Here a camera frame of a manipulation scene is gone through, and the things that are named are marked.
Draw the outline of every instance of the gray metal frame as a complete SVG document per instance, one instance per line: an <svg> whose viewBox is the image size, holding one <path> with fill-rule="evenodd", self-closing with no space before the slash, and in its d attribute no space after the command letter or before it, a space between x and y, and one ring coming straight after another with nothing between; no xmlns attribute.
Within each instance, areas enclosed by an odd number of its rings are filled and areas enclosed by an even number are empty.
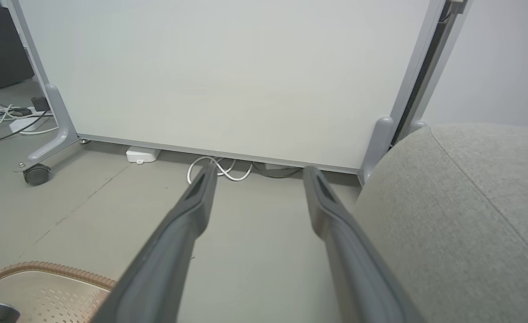
<svg viewBox="0 0 528 323"><path fill-rule="evenodd" d="M58 88L48 81L47 74L44 71L42 63L40 62L39 53L36 51L35 43L32 40L31 32L28 29L28 25L26 24L26 20L24 18L24 13L22 12L22 8L18 0L13 0L13 6L18 17L18 21L22 27L22 33L24 34L26 43L28 43L31 58L36 65L36 69L39 74L37 76L42 85L44 85L43 88L45 90L48 103L58 124L58 133L56 137L46 145L34 151L34 153L30 154L26 161L19 163L15 170L16 172L19 172L26 171L32 166L42 162L44 159L47 159L55 153L58 153L59 151L72 145L77 140L79 140L79 137L77 136L77 132L74 130L73 121L71 121L69 113L66 111L65 103L62 100Z"/></svg>
<svg viewBox="0 0 528 323"><path fill-rule="evenodd" d="M40 79L40 82L42 83L45 89L47 100L51 106L52 112L54 113L54 117L59 125L59 131L55 139L50 141L50 143L42 146L34 153L30 154L26 162L20 163L20 165L17 166L18 168L16 168L15 171L26 171L28 168L34 166L37 163L42 162L44 159L54 155L55 153L58 153L60 150L65 149L69 145L78 141L79 138L82 138L115 144L136 145L139 147L180 151L183 153L196 153L233 159L252 160L262 163L282 164L295 167L315 166L321 170L342 172L348 174L358 174L360 184L364 185L367 182L367 179L370 177L373 167L375 167L377 162L379 162L383 155L385 155L389 148L389 145L391 144L393 134L397 130L397 121L399 121L401 115L403 114L403 111L405 110L405 106L407 104L407 101L409 100L409 96L411 94L411 91L413 90L416 78L419 74L419 70L423 64L423 60L428 51L434 30L436 28L436 24L439 21L440 14L445 4L445 1L446 0L430 0L422 28L415 43L413 54L411 55L410 62L407 66L405 76L399 88L399 92L397 94L395 104L393 104L391 113L389 116L381 117L379 120L376 121L376 125L372 137L370 139L370 143L368 145L362 166L360 168L348 168L313 163L302 163L301 161L293 160L282 160L251 155L241 155L235 153L223 153L218 151L209 151L206 149L186 148L173 145L147 143L142 141L116 139L109 137L101 137L98 135L77 134L74 129L73 123L69 117L69 114L66 110L65 104L58 91L58 88L54 84L51 84L49 82L48 77L46 75L46 71L44 71L38 51L36 50L36 47L34 45L32 35L30 33L30 30L28 29L28 25L26 24L26 19L24 17L24 13L22 12L22 8L18 0L12 0L14 10L22 26L24 37L26 39L26 42L28 43L32 61L34 61L34 64L36 65L36 68L38 70L38 78Z"/></svg>
<svg viewBox="0 0 528 323"><path fill-rule="evenodd" d="M379 163L385 153L387 153L387 150L389 150L393 134L399 124L399 119L401 119L401 115L403 115L403 111L407 106L407 101L415 86L419 70L421 70L429 45L432 43L433 33L436 30L445 2L446 0L429 1L428 12L425 14L419 37L415 43L413 54L407 65L407 71L403 77L403 82L397 93L397 98L395 99L391 113L389 117L379 118L373 129L372 137L362 167L360 168L360 173L358 174L362 186L368 182L373 168Z"/></svg>
<svg viewBox="0 0 528 323"><path fill-rule="evenodd" d="M421 88L414 100L413 106L407 115L405 125L400 130L399 136L397 137L398 141L405 138L413 131L426 126L426 123L422 121L421 118L428 106L430 99L432 98L433 91L436 89L441 74L444 71L445 65L447 64L451 52L453 51L455 42L459 37L459 33L461 33L461 28L463 27L463 23L467 18L473 0L458 0L454 2L460 2L464 5L459 7L461 11L457 10L457 12L449 17L445 32L440 39L436 53L434 54L432 62L430 63L428 73L425 75Z"/></svg>

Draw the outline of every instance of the crack in floor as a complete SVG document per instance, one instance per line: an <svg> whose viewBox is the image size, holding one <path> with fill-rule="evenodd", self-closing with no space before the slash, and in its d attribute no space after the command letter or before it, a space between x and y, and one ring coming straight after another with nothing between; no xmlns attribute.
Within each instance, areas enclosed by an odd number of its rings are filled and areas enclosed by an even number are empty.
<svg viewBox="0 0 528 323"><path fill-rule="evenodd" d="M116 176L118 176L120 173L122 173L123 171L125 171L128 167L130 167L130 165L132 164L128 164L126 167L124 167L123 169L121 169L118 173L116 173L114 176L110 177L110 178L106 178L106 182L104 182L104 184L102 184L102 186L100 186L100 188L98 188L97 190L95 190L94 192L92 192L92 194L90 194L81 204L79 204L78 206L76 206L75 208L73 208L73 210L71 210L69 212L69 214L67 214L65 217L63 217L62 219L58 220L54 227L52 227L51 229L49 229L48 231L46 231L44 233L44 235L42 235L40 238L36 239L36 241L32 244L32 246L34 246L35 244L37 244L39 241L41 241L44 237L46 237L46 235L48 235L48 233L50 231L52 231L52 229L54 229L55 227L57 227L59 224L63 223L63 221L65 221L65 219L68 219L69 216L71 214L73 214L75 211L79 210L84 204L86 204L86 202L88 202L88 200L90 200L90 198L92 196L94 196L94 194L98 193L98 191L102 190L102 188L104 188L104 186L106 186L108 183L110 183ZM26 254L27 251L25 252L22 252L19 256L18 256L18 259L20 259L22 256L24 256Z"/></svg>

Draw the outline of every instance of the concrete floor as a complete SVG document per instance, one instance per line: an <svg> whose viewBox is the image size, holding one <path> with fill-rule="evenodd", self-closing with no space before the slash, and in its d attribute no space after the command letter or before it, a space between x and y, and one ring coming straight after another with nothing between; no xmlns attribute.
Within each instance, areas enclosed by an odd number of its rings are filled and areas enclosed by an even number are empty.
<svg viewBox="0 0 528 323"><path fill-rule="evenodd" d="M0 103L27 106L37 92L34 82L18 84L0 91ZM0 137L7 133L8 122ZM163 151L157 161L136 165L127 162L126 146L75 144L43 162L52 168L49 182L26 184L15 166L54 134L0 141L0 268L38 260L118 279L186 189L186 171L197 156ZM232 176L247 167L239 163ZM327 177L351 207L360 192L357 178ZM208 229L194 247L179 322L339 320L301 176L219 178Z"/></svg>

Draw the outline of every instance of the sofa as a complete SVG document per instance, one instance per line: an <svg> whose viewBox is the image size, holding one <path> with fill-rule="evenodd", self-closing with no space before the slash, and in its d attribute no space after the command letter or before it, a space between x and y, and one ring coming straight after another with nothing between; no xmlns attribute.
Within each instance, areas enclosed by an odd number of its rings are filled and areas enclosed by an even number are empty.
<svg viewBox="0 0 528 323"><path fill-rule="evenodd" d="M425 321L528 322L528 128L424 127L352 213Z"/></svg>

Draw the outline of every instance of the white wall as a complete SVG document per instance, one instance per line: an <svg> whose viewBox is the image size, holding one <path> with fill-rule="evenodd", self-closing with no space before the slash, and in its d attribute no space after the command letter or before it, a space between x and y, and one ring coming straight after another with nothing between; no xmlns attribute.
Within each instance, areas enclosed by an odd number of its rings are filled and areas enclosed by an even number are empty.
<svg viewBox="0 0 528 323"><path fill-rule="evenodd" d="M528 0L475 0L422 120L528 126Z"/></svg>

